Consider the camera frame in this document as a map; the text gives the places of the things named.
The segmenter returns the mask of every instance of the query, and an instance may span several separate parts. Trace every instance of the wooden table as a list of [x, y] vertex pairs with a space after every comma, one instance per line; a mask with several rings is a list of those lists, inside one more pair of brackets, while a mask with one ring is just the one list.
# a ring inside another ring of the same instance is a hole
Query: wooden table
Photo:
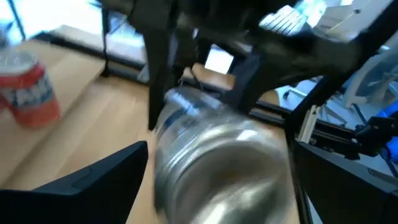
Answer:
[[[205, 70], [200, 65], [196, 65], [193, 71], [201, 81], [207, 78], [208, 83], [221, 86], [225, 78], [229, 84], [233, 82], [233, 77]], [[278, 103], [274, 91], [266, 93], [262, 99]], [[8, 178], [2, 187], [30, 190], [75, 172], [138, 140], [146, 140], [149, 144], [147, 169], [127, 223], [158, 223], [152, 208], [154, 136], [147, 130], [147, 101], [148, 89], [145, 86], [115, 77], [97, 78], [56, 128], [51, 128], [51, 132], [12, 169], [2, 167], [12, 170], [7, 173]], [[264, 128], [271, 129], [276, 139], [285, 142], [282, 129], [266, 125]], [[297, 209], [292, 203], [286, 223], [298, 222]]]
[[[68, 112], [104, 65], [101, 60], [34, 40], [23, 42], [15, 50], [36, 55], [45, 65], [60, 104], [61, 116]], [[19, 126], [10, 112], [0, 111], [0, 186], [4, 186], [20, 163], [56, 125], [57, 122], [40, 129], [27, 129]]]

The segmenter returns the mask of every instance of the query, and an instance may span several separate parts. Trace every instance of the black metal bracket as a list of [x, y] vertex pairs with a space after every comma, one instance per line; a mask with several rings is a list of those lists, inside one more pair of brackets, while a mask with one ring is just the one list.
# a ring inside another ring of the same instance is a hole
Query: black metal bracket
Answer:
[[26, 34], [24, 30], [24, 26], [22, 25], [21, 19], [19, 18], [17, 9], [14, 4], [14, 0], [7, 0], [8, 5], [11, 8], [12, 14], [14, 15], [15, 20], [17, 21], [19, 32], [21, 33], [22, 40], [26, 40]]

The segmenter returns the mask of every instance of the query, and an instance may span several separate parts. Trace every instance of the soda can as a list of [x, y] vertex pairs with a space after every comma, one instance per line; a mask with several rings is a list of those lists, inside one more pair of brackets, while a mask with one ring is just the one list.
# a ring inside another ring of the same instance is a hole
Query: soda can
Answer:
[[60, 117], [45, 67], [27, 52], [0, 52], [0, 99], [23, 126], [38, 128]]

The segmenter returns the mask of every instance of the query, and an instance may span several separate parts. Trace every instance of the metal lid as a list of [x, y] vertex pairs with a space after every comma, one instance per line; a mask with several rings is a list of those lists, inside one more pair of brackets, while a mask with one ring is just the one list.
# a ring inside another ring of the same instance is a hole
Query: metal lid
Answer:
[[0, 77], [16, 77], [28, 72], [37, 59], [28, 52], [0, 51]]

